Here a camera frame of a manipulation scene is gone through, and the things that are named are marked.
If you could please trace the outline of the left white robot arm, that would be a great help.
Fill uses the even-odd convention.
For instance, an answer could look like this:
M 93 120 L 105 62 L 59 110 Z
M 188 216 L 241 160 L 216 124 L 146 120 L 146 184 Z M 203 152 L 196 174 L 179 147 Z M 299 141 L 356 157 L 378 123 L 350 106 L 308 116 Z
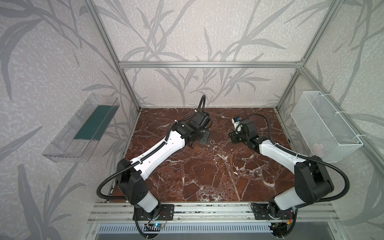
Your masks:
M 158 215 L 161 204 L 150 192 L 146 179 L 172 154 L 203 138 L 210 121 L 209 113 L 195 112 L 187 123 L 181 121 L 172 124 L 166 136 L 143 154 L 130 161 L 121 160 L 117 170 L 127 171 L 116 177 L 116 185 L 123 198 L 148 214 Z

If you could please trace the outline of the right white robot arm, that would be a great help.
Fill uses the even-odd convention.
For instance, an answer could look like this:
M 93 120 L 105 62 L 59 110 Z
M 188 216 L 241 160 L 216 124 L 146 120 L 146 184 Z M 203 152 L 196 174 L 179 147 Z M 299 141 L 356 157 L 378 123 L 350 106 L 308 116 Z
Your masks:
M 295 186 L 269 200 L 268 211 L 277 214 L 299 205 L 314 204 L 334 190 L 333 182 L 326 166 L 308 161 L 280 148 L 269 138 L 259 136 L 253 121 L 233 118 L 235 130 L 229 134 L 233 144 L 243 143 L 249 149 L 266 156 L 291 171 Z

